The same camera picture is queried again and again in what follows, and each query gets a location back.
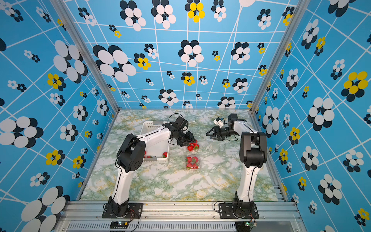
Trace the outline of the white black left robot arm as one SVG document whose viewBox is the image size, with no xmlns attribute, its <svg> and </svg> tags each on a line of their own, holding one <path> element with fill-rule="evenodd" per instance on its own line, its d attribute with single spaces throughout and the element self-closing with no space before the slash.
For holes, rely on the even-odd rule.
<svg viewBox="0 0 371 232">
<path fill-rule="evenodd" d="M 145 152 L 155 151 L 161 142 L 175 139 L 180 147 L 196 143 L 194 135 L 184 132 L 175 123 L 165 123 L 161 127 L 141 135 L 129 134 L 118 153 L 115 166 L 118 168 L 116 185 L 104 208 L 108 216 L 123 218 L 129 211 L 129 190 L 134 173 L 143 164 Z"/>
</svg>

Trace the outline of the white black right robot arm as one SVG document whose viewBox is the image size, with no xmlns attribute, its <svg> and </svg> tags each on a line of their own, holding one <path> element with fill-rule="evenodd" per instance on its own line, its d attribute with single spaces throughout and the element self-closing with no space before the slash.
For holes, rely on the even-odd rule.
<svg viewBox="0 0 371 232">
<path fill-rule="evenodd" d="M 223 118 L 216 118 L 214 124 L 206 133 L 210 139 L 224 141 L 231 136 L 240 137 L 236 141 L 240 142 L 239 158 L 243 167 L 241 181 L 232 202 L 219 202 L 217 212 L 221 219 L 258 219 L 254 189 L 258 173 L 268 158 L 266 134 L 252 129 L 237 114 L 228 116 L 227 125 Z"/>
</svg>

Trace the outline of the small green circuit board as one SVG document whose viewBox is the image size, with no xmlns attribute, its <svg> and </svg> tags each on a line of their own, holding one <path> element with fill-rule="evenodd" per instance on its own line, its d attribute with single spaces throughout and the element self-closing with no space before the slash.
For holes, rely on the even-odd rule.
<svg viewBox="0 0 371 232">
<path fill-rule="evenodd" d="M 127 229 L 129 223 L 127 221 L 112 221 L 110 229 Z"/>
</svg>

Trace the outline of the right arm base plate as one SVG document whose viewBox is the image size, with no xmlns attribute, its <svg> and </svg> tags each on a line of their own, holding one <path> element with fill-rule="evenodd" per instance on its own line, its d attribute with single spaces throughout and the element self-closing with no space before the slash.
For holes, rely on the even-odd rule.
<svg viewBox="0 0 371 232">
<path fill-rule="evenodd" d="M 219 203 L 219 216 L 221 219 L 259 219 L 258 209 L 255 203 L 243 202 L 242 206 L 235 206 L 233 203 Z"/>
</svg>

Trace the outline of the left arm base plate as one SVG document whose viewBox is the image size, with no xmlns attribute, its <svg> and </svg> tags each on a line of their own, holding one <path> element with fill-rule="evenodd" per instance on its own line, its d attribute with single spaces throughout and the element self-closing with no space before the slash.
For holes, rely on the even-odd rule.
<svg viewBox="0 0 371 232">
<path fill-rule="evenodd" d="M 103 206 L 102 218 L 141 218 L 143 203 L 123 203 L 118 205 L 114 202 Z"/>
</svg>

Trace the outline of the aluminium front rail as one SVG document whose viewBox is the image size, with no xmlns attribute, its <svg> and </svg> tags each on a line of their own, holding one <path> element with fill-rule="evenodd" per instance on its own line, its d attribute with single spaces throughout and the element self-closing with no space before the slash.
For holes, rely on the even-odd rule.
<svg viewBox="0 0 371 232">
<path fill-rule="evenodd" d="M 218 203 L 146 201 L 141 218 L 102 218 L 102 201 L 67 204 L 57 232 L 305 232 L 293 202 L 258 202 L 260 218 L 221 219 Z M 112 221 L 127 221 L 127 229 L 110 229 Z"/>
</svg>

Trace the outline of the aluminium corner post left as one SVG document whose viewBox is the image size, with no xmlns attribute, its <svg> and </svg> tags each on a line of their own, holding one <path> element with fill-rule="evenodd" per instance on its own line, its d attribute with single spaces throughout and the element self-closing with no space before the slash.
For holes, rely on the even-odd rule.
<svg viewBox="0 0 371 232">
<path fill-rule="evenodd" d="M 69 35 L 71 36 L 74 44 L 79 49 L 82 57 L 86 61 L 87 67 L 91 71 L 91 74 L 97 81 L 97 84 L 100 86 L 102 92 L 106 96 L 108 102 L 110 103 L 112 109 L 117 114 L 119 112 L 119 106 L 114 99 L 112 93 L 107 88 L 107 83 L 104 80 L 104 77 L 100 73 L 100 70 L 98 69 L 93 57 L 91 56 L 87 45 L 85 44 L 83 37 L 79 30 L 77 29 L 76 25 L 74 24 L 72 17 L 67 12 L 67 7 L 63 3 L 63 1 L 51 1 L 51 4 L 53 5 L 54 9 L 56 10 L 58 16 L 60 16 L 62 22 L 66 25 L 67 31 L 69 32 Z"/>
</svg>

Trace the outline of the aluminium corner post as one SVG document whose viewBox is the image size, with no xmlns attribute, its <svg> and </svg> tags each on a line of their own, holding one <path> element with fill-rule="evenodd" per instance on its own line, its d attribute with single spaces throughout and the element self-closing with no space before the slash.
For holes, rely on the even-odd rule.
<svg viewBox="0 0 371 232">
<path fill-rule="evenodd" d="M 253 105 L 252 105 L 252 108 L 250 110 L 251 114 L 254 115 L 255 114 L 255 111 L 257 110 L 263 96 L 264 96 L 264 93 L 265 93 L 265 90 L 266 90 L 266 87 L 267 85 L 269 84 L 269 82 L 271 81 L 271 79 L 273 78 L 274 76 L 274 72 L 276 71 L 279 63 L 281 62 L 282 58 L 283 58 L 283 55 L 284 55 L 284 51 L 286 50 L 288 44 L 291 42 L 291 39 L 294 35 L 294 33 L 296 32 L 302 18 L 303 18 L 303 15 L 308 7 L 310 3 L 310 0 L 300 0 L 298 2 L 298 5 L 296 6 L 295 8 L 295 14 L 293 16 L 293 19 L 292 21 L 290 22 L 290 24 L 288 25 L 283 37 L 282 37 L 282 40 L 279 44 L 279 46 L 277 47 L 276 51 L 275 51 L 275 54 L 272 58 L 272 61 L 269 65 L 269 68 L 268 68 L 268 72 L 266 74 L 266 76 L 263 78 L 263 81 L 259 87 L 259 90 L 255 96 L 255 99 L 253 101 Z"/>
<path fill-rule="evenodd" d="M 77 29 L 76 25 L 74 24 L 72 17 L 67 12 L 67 7 L 63 3 L 63 1 L 51 1 L 51 4 L 53 5 L 54 9 L 56 10 L 58 16 L 60 16 L 62 22 L 66 25 L 67 31 L 69 32 L 69 35 L 71 36 L 74 44 L 79 49 L 82 57 L 86 61 L 87 67 L 91 71 L 91 74 L 97 81 L 97 84 L 100 86 L 102 92 L 106 96 L 108 102 L 110 103 L 112 109 L 117 114 L 119 112 L 119 106 L 114 99 L 112 93 L 107 88 L 107 83 L 104 80 L 104 77 L 100 73 L 100 70 L 98 69 L 93 57 L 91 56 L 87 45 L 85 44 L 83 37 L 79 30 Z"/>
</svg>

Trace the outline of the aluminium corner post right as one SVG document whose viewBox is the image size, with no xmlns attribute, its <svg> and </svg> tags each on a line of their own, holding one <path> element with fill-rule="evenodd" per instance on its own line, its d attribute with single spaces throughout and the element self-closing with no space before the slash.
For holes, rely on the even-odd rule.
<svg viewBox="0 0 371 232">
<path fill-rule="evenodd" d="M 288 44 L 291 42 L 291 39 L 294 35 L 294 33 L 296 32 L 302 18 L 303 18 L 303 15 L 308 7 L 310 3 L 310 0 L 300 0 L 298 2 L 298 5 L 296 6 L 295 8 L 295 14 L 293 16 L 293 19 L 292 21 L 290 22 L 290 24 L 288 25 L 283 37 L 282 37 L 282 40 L 279 44 L 279 46 L 277 47 L 276 51 L 275 51 L 275 54 L 272 58 L 272 61 L 269 65 L 269 68 L 268 68 L 268 72 L 266 74 L 266 76 L 263 78 L 263 81 L 259 87 L 259 90 L 255 96 L 255 99 L 253 101 L 253 105 L 252 105 L 252 108 L 250 110 L 251 114 L 254 115 L 255 114 L 255 111 L 257 110 L 263 96 L 264 96 L 264 93 L 265 93 L 265 90 L 266 90 L 266 87 L 267 85 L 269 84 L 269 82 L 271 81 L 271 79 L 273 78 L 274 76 L 274 72 L 276 71 L 279 63 L 281 62 L 282 58 L 283 58 L 283 55 L 284 55 L 284 51 L 286 50 Z"/>
</svg>

